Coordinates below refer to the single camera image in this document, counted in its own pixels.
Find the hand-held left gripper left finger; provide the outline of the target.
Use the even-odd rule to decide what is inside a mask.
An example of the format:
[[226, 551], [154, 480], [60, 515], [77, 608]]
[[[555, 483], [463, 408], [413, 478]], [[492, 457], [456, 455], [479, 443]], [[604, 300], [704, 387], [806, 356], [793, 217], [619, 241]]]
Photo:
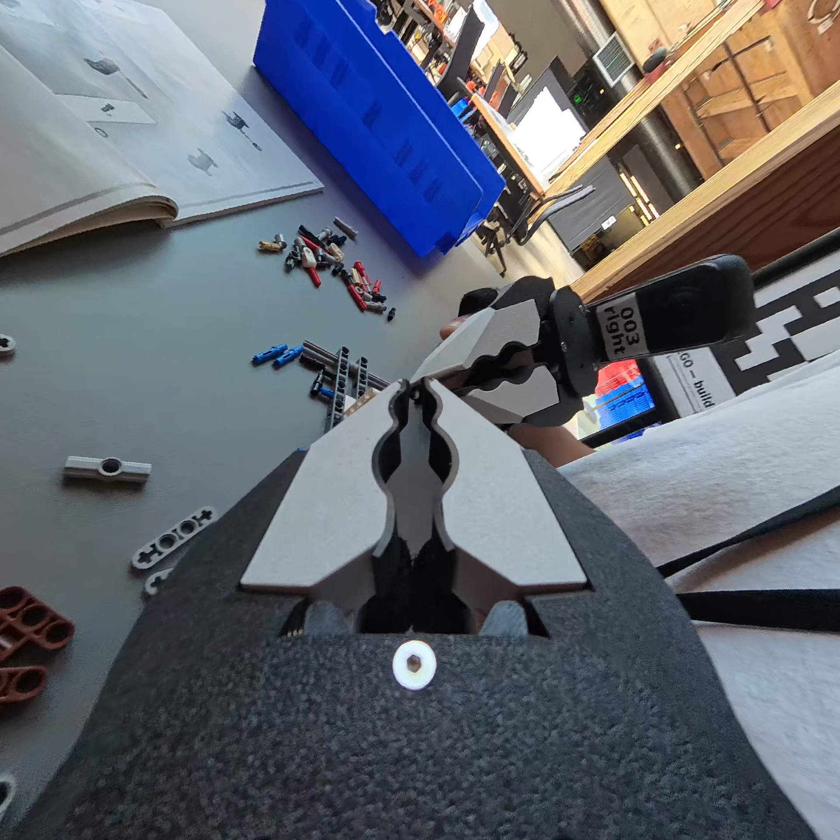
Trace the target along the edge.
[[309, 448], [239, 579], [243, 590], [348, 613], [388, 588], [400, 550], [387, 480], [402, 461], [410, 390], [407, 380], [388, 385]]

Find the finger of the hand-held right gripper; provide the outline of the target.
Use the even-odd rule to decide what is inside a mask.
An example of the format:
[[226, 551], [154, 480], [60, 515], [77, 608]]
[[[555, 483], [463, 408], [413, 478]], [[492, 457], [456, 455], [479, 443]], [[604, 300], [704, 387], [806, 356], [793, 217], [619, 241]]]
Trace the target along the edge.
[[499, 427], [564, 425], [558, 384], [545, 366], [516, 372], [512, 378], [496, 377], [482, 384], [462, 385], [459, 397], [489, 423]]
[[542, 322], [535, 300], [487, 307], [453, 319], [441, 329], [438, 346], [420, 363], [411, 385], [430, 379], [448, 387], [521, 384], [536, 371], [559, 380], [555, 364], [540, 353]]

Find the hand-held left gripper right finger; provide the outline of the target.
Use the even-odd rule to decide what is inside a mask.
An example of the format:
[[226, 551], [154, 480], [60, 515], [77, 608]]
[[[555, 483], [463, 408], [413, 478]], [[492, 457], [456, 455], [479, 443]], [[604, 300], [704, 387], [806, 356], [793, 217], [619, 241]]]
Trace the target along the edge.
[[587, 576], [522, 448], [447, 387], [425, 380], [434, 524], [455, 553], [452, 591], [478, 615], [527, 595], [574, 592]]

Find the pile of small lego pins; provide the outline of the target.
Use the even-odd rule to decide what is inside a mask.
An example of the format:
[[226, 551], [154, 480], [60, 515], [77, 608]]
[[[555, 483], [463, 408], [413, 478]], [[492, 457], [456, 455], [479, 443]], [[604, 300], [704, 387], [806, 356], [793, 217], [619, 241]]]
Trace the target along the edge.
[[359, 311], [393, 322], [396, 308], [384, 294], [382, 282], [372, 278], [364, 263], [352, 259], [347, 252], [347, 242], [354, 241], [357, 235], [355, 228], [335, 217], [331, 225], [320, 230], [300, 224], [289, 237], [277, 233], [272, 239], [261, 239], [257, 251], [264, 256], [281, 256], [285, 275], [302, 272], [316, 289], [322, 286], [326, 275], [336, 278]]

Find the light grey lego connector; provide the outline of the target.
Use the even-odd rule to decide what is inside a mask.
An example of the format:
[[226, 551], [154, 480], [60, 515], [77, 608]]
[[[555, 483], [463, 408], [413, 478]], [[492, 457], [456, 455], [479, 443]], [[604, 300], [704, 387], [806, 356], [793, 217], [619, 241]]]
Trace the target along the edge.
[[66, 459], [62, 475], [69, 479], [98, 480], [144, 484], [151, 477], [152, 465], [116, 457], [93, 458], [71, 455]]

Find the reddish brown lego beam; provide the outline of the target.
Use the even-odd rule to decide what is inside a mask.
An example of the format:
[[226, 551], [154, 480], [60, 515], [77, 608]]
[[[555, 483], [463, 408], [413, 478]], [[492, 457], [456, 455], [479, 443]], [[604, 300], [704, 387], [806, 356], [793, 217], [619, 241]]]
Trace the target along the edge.
[[36, 698], [46, 686], [48, 670], [43, 666], [1, 667], [1, 706], [12, 706]]

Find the person's right hand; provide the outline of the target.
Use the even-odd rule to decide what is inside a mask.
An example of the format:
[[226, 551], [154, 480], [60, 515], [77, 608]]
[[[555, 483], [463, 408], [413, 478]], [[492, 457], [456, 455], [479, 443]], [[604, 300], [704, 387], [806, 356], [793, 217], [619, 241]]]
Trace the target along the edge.
[[554, 468], [568, 465], [595, 452], [564, 426], [537, 427], [520, 423], [510, 426], [507, 434], [522, 448], [538, 453]]

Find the framed sign with marker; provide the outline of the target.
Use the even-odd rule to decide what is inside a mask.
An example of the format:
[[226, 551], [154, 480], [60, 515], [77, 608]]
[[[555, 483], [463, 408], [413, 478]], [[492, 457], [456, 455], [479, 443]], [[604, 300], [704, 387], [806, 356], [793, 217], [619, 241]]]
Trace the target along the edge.
[[756, 325], [745, 339], [600, 372], [572, 427], [591, 448], [707, 412], [753, 388], [838, 351], [839, 230], [760, 269]]

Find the long wooden desk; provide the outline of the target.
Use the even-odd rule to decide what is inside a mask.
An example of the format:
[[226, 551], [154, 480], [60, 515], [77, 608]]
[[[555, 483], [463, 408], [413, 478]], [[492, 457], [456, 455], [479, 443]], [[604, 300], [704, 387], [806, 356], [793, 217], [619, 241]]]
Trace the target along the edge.
[[513, 174], [524, 179], [532, 196], [544, 198], [546, 187], [532, 172], [529, 164], [512, 142], [512, 129], [508, 122], [478, 92], [472, 91], [469, 101], [485, 124], [486, 132], [506, 166], [511, 169]]

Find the white board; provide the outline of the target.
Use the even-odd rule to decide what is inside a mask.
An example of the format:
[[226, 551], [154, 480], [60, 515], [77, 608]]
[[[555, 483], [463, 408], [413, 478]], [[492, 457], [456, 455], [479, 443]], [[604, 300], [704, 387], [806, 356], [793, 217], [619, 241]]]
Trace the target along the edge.
[[571, 158], [586, 134], [574, 111], [561, 108], [551, 90], [543, 87], [514, 123], [510, 142], [541, 187], [547, 188], [551, 176]]

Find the blue plastic bin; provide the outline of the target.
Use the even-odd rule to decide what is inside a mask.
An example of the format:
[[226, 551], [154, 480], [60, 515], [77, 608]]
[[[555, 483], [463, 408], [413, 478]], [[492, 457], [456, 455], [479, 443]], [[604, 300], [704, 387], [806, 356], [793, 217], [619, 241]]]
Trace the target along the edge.
[[266, 2], [254, 65], [418, 256], [486, 220], [503, 178], [372, 2]]

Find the person's white shirt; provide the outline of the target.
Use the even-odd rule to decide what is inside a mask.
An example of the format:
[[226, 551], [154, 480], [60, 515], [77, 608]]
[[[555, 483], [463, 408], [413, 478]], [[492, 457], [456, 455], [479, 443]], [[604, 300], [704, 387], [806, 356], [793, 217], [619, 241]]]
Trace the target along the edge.
[[[560, 467], [655, 565], [838, 487], [838, 352]], [[837, 589], [838, 508], [714, 554], [675, 592]], [[743, 730], [819, 838], [839, 837], [837, 633], [697, 625]]]

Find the open instruction booklet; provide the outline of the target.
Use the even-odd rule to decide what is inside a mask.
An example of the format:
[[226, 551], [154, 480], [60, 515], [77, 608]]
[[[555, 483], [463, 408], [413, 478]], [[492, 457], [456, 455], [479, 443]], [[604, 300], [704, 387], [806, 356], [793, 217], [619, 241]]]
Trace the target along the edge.
[[2, 2], [1, 254], [323, 185], [157, 7]]

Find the wall air vent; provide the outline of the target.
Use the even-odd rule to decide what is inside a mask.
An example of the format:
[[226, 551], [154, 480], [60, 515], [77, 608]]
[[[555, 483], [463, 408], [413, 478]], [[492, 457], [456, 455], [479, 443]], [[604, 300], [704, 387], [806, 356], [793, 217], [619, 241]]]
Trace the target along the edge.
[[614, 88], [631, 70], [636, 69], [634, 58], [616, 31], [594, 53], [592, 60], [610, 88]]

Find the reddish brown lego frame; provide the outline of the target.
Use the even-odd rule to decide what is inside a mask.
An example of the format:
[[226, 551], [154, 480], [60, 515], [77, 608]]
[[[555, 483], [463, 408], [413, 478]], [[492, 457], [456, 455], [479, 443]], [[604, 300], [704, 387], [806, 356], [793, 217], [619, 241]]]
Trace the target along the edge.
[[22, 586], [1, 590], [1, 662], [25, 649], [52, 653], [65, 648], [76, 625]]

